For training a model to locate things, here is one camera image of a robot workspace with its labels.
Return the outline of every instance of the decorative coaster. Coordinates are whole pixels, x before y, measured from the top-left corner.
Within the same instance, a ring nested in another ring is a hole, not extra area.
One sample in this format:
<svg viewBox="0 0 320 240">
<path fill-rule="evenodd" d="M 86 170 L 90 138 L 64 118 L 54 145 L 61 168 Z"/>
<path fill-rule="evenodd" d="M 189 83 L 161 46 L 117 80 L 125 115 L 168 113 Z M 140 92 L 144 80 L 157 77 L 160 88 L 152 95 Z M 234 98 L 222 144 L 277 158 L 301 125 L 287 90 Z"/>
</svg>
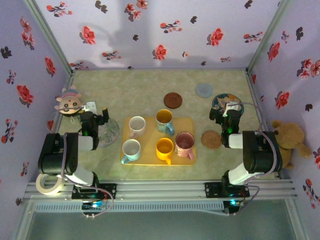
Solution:
<svg viewBox="0 0 320 240">
<path fill-rule="evenodd" d="M 201 98 L 208 98 L 212 95 L 214 89 L 208 83 L 199 83 L 195 87 L 195 93 Z"/>
<path fill-rule="evenodd" d="M 235 95 L 229 93 L 222 93 L 217 96 L 212 101 L 212 107 L 219 110 L 221 113 L 224 113 L 226 110 L 226 104 L 230 102 L 242 103 L 242 101 Z M 243 105 L 238 105 L 238 111 L 241 115 L 244 113 L 245 108 Z"/>
<path fill-rule="evenodd" d="M 104 125 L 99 125 L 98 137 L 99 144 L 98 148 L 103 148 L 112 144 L 119 135 L 119 126 L 116 120 L 110 118 Z"/>
<path fill-rule="evenodd" d="M 210 149 L 218 149 L 221 146 L 221 136 L 213 130 L 205 131 L 201 136 L 201 143 Z"/>
<path fill-rule="evenodd" d="M 164 96 L 164 105 L 170 109 L 176 109 L 182 104 L 182 97 L 176 92 L 170 92 Z"/>
</svg>

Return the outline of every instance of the masking tape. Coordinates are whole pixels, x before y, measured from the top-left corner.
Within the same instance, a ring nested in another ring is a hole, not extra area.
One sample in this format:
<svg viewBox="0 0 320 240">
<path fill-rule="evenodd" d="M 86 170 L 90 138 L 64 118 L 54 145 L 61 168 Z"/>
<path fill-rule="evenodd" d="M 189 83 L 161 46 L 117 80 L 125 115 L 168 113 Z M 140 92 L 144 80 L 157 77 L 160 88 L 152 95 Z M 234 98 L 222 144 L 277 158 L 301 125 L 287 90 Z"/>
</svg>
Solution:
<svg viewBox="0 0 320 240">
<path fill-rule="evenodd" d="M 63 186 L 65 185 L 65 180 L 63 180 L 61 177 L 58 177 L 53 187 L 46 188 L 45 182 L 48 176 L 49 176 L 48 174 L 39 174 L 39 176 L 36 178 L 36 181 L 35 181 L 35 187 L 42 194 L 54 195 L 63 188 Z"/>
</svg>

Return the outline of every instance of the stuffed toy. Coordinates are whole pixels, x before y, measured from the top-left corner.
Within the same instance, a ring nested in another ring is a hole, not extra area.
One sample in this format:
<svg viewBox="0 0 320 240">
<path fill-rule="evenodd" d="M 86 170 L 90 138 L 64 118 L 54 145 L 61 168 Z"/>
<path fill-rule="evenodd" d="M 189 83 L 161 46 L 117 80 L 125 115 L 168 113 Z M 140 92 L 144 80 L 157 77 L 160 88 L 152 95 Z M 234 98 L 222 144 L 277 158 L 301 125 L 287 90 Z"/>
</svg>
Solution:
<svg viewBox="0 0 320 240">
<path fill-rule="evenodd" d="M 54 106 L 56 110 L 60 110 L 64 116 L 74 116 L 81 109 L 65 109 L 65 108 L 77 108 L 82 107 L 82 103 L 80 101 L 81 94 L 76 90 L 75 86 L 71 86 L 69 89 L 62 89 L 62 96 L 57 97 L 56 100 L 60 102 L 59 105 Z"/>
<path fill-rule="evenodd" d="M 274 135 L 278 143 L 282 157 L 282 167 L 293 169 L 294 165 L 290 163 L 292 150 L 297 148 L 303 158 L 311 155 L 311 150 L 303 144 L 305 133 L 302 128 L 294 122 L 281 122 L 274 120 L 271 123 L 274 128 Z"/>
</svg>

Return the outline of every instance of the mug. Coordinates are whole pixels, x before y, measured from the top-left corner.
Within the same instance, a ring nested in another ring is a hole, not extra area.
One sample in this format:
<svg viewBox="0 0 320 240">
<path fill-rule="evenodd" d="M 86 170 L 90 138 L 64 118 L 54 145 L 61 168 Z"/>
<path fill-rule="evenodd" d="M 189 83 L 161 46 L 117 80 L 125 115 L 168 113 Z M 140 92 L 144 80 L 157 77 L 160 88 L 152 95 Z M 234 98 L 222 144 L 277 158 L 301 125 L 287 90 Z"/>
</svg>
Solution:
<svg viewBox="0 0 320 240">
<path fill-rule="evenodd" d="M 121 160 L 122 164 L 137 161 L 141 154 L 140 143 L 135 139 L 129 139 L 123 143 L 122 152 L 124 153 L 124 156 Z"/>
<path fill-rule="evenodd" d="M 191 133 L 183 131 L 175 137 L 175 153 L 178 157 L 187 157 L 190 160 L 195 158 L 192 147 L 195 145 L 195 138 Z"/>
<path fill-rule="evenodd" d="M 131 130 L 129 138 L 140 137 L 146 132 L 146 120 L 142 116 L 134 116 L 129 121 L 129 128 Z"/>
<path fill-rule="evenodd" d="M 161 109 L 156 113 L 156 128 L 159 132 L 175 135 L 175 129 L 172 126 L 172 113 L 167 109 Z"/>
<path fill-rule="evenodd" d="M 169 138 L 160 138 L 155 147 L 156 156 L 168 165 L 171 165 L 171 156 L 174 151 L 174 143 Z"/>
</svg>

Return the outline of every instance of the wooden tray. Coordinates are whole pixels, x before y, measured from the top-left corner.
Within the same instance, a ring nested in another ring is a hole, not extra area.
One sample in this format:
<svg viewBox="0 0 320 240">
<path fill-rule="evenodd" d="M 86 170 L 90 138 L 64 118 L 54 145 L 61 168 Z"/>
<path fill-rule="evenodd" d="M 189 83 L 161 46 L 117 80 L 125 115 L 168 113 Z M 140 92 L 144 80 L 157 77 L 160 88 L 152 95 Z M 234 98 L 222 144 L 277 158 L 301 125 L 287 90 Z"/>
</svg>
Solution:
<svg viewBox="0 0 320 240">
<path fill-rule="evenodd" d="M 122 152 L 122 145 L 126 140 L 129 139 L 130 128 L 129 120 L 131 117 L 128 117 L 124 121 L 124 128 L 122 134 L 122 144 L 121 144 L 121 154 L 120 161 L 124 157 Z M 161 138 L 169 138 L 172 140 L 174 147 L 176 146 L 176 136 L 181 132 L 189 132 L 195 136 L 195 127 L 194 121 L 189 117 L 177 117 L 172 121 L 175 134 L 170 136 L 169 134 L 159 132 L 157 130 L 156 118 L 155 117 L 143 117 L 145 119 L 145 134 L 136 138 L 141 145 L 141 156 L 137 161 L 131 161 L 126 165 L 153 165 L 153 166 L 169 166 L 166 161 L 160 160 L 156 155 L 156 144 L 157 141 Z M 190 160 L 187 157 L 178 157 L 173 149 L 173 154 L 171 158 L 170 166 L 190 166 L 197 161 L 196 155 L 196 145 L 193 149 L 194 159 Z"/>
</svg>

